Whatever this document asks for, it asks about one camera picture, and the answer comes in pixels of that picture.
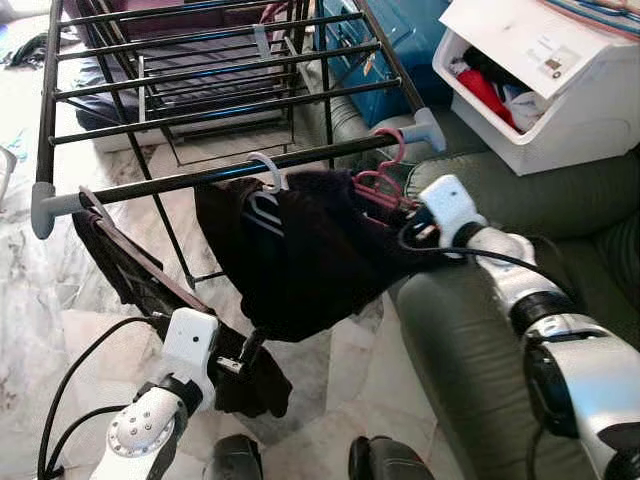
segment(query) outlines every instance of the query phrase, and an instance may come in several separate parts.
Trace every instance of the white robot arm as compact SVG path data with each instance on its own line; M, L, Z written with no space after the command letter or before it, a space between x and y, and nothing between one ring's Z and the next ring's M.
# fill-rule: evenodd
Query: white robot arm
M140 397L113 418L91 480L162 478L189 417L213 402L207 363L217 331L211 315L188 308L173 313L156 372L161 380L145 385Z
M420 194L440 246L485 250L535 265L531 242L486 226L453 175ZM640 479L640 353L582 314L558 285L522 266L478 257L522 338L533 411L551 433L582 442L605 480Z

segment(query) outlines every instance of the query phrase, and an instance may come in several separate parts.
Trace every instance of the white label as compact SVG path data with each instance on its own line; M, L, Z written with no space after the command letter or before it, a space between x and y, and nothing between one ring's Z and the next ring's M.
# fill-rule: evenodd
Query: white label
M557 45L551 38L546 35L540 35L536 38L536 43L527 50L527 56L533 60L537 65L545 62L549 56L558 50L560 45Z
M538 71L553 80L560 79L580 60L573 50L558 45L547 35L540 35L535 45L527 50L527 57L538 65Z

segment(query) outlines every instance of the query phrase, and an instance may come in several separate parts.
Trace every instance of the black garment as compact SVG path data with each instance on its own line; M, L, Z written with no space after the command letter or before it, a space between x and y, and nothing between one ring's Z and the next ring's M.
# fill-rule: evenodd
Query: black garment
M143 314L171 315L181 307L215 315L215 312L186 292L162 271L162 263L136 245L117 228L109 226L93 210L73 214L78 236L98 268L116 289L120 301L135 304ZM271 354L260 348L256 361L240 378L216 365L220 356L237 359L246 337L220 321L208 375L216 387L215 408L255 417L266 411L281 417L287 411L292 386ZM168 324L158 329L165 337Z
M47 53L47 32L36 35L11 57L9 67L30 66L34 69L44 65L44 57Z
M395 231L364 218L347 172L288 177L276 195L284 238L246 220L259 180L197 186L196 213L241 308L267 338L297 342L359 311L393 282L438 262L400 249Z
M484 78L497 84L499 87L514 85L525 90L531 90L522 80L502 68L476 47L469 47L462 55L462 58L472 69L478 70ZM500 95L502 95L502 88L498 90Z

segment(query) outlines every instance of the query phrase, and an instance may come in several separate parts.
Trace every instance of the sofa cushion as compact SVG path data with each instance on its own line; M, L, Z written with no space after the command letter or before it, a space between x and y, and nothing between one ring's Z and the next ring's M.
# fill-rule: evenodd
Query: sofa cushion
M516 176L494 152L417 165L405 187L417 196L444 174L458 176L487 219L508 230L570 238L593 234L638 210L640 155Z
M525 480L535 429L519 344L476 267L456 265L411 278L398 313L407 351L465 473L478 480ZM574 440L546 434L538 478L591 480Z
M640 310L640 212L601 232L595 241L612 277Z
M640 350L640 314L620 289L612 271L604 263L596 245L590 240L558 242L561 261L570 274L586 312L603 327ZM548 265L546 258L537 260ZM563 268L552 266L552 269Z

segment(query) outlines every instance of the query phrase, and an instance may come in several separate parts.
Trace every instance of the blue suitcase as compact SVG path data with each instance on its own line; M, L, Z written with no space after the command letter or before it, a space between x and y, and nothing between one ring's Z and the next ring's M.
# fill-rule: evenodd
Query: blue suitcase
M448 105L451 102L451 88L433 71L431 60L445 32L444 25L438 19L449 2L368 0L368 4L425 104ZM324 16L356 11L351 0L324 0ZM318 15L323 16L323 12L318 12ZM319 30L316 27L316 45ZM326 32L328 49L354 46L371 40L361 20L329 24ZM390 78L391 70L381 52L354 67L359 60L361 54L329 59L329 67L336 79L342 80L342 86L352 87ZM385 118L410 112L407 101L397 88L359 93L352 95L351 100L370 127Z

